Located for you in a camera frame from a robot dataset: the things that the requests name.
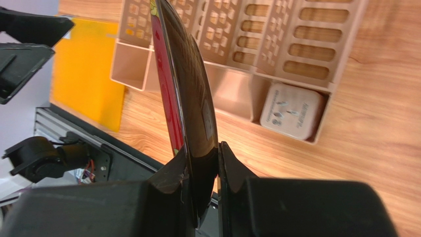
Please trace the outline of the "red floral plate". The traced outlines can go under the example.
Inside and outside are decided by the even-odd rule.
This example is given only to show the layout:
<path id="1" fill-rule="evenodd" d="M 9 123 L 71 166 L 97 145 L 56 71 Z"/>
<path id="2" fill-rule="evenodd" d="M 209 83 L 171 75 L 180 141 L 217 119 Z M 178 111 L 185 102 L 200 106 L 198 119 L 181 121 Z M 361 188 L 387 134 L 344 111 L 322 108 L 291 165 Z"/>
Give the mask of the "red floral plate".
<path id="1" fill-rule="evenodd" d="M 195 39 L 171 3 L 150 1 L 150 16 L 172 146 L 186 158 L 192 217 L 199 228 L 217 175 L 218 134 L 208 76 Z"/>

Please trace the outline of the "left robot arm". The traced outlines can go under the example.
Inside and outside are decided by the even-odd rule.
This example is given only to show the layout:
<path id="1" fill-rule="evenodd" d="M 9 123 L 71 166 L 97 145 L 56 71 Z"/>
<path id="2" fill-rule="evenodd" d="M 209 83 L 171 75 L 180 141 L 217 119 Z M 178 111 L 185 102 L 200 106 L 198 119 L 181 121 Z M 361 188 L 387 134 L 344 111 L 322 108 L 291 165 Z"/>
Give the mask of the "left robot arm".
<path id="1" fill-rule="evenodd" d="M 65 17 L 37 15 L 2 7 L 0 30 L 15 39 L 0 45 L 0 102 L 7 104 L 54 55 L 53 47 L 73 28 Z M 82 169 L 92 182 L 109 178 L 112 153 L 72 132 L 53 142 L 42 136 L 25 139 L 5 150 L 10 174 L 37 183 Z"/>

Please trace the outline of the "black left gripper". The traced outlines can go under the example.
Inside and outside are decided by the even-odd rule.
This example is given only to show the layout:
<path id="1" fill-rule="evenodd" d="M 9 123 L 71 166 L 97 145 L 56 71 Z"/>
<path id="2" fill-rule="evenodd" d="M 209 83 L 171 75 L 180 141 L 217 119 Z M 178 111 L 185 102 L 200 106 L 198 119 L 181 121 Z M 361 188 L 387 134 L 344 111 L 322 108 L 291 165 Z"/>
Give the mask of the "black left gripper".
<path id="1" fill-rule="evenodd" d="M 0 103 L 7 104 L 55 54 L 73 27 L 67 17 L 0 8 L 0 31 L 21 43 L 0 44 Z"/>

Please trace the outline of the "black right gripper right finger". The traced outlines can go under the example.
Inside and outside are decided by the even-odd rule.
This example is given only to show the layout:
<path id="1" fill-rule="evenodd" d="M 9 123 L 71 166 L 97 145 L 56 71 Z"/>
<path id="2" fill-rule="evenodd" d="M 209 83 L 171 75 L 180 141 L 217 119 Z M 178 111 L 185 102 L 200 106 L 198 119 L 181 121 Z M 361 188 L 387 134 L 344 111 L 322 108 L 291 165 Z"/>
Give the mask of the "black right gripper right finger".
<path id="1" fill-rule="evenodd" d="M 226 142 L 218 154 L 222 237 L 395 237 L 391 218 L 366 183 L 263 178 Z"/>

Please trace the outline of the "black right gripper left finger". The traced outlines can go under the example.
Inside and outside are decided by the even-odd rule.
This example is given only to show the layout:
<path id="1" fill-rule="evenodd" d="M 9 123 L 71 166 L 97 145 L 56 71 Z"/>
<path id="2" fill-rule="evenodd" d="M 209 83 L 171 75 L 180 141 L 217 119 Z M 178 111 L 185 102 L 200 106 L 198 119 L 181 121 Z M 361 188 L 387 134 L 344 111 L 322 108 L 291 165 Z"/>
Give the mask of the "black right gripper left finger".
<path id="1" fill-rule="evenodd" d="M 187 148 L 149 179 L 37 188 L 24 193 L 1 228 L 3 237 L 193 236 Z"/>

